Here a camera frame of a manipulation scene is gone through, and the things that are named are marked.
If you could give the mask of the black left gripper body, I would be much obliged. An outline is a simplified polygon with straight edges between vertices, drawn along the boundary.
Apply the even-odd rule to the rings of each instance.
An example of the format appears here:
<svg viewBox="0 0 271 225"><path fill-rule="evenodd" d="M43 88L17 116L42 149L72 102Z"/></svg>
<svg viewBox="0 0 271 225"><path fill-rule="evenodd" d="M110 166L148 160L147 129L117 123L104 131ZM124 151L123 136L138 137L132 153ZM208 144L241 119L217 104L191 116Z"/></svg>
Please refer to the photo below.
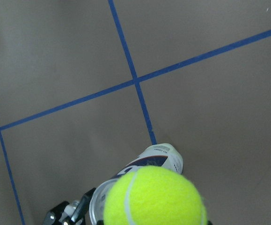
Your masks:
<svg viewBox="0 0 271 225"><path fill-rule="evenodd" d="M72 203L61 202L46 213L43 225L70 225L71 223L67 222L66 219L67 217L71 218L78 204L79 201L73 201Z"/></svg>

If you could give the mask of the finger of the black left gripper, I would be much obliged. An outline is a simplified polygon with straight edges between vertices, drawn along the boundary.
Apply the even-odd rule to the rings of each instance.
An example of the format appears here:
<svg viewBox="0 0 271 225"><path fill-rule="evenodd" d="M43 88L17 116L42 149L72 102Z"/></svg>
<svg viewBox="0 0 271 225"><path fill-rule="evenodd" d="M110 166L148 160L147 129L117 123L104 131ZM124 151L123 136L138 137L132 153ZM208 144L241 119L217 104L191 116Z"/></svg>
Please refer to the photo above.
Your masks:
<svg viewBox="0 0 271 225"><path fill-rule="evenodd" d="M77 223L85 217L86 213L89 210L90 201L92 199L95 190L96 188L92 188L82 196L80 203L78 204L78 206L76 207L75 211L71 216L72 223Z"/></svg>

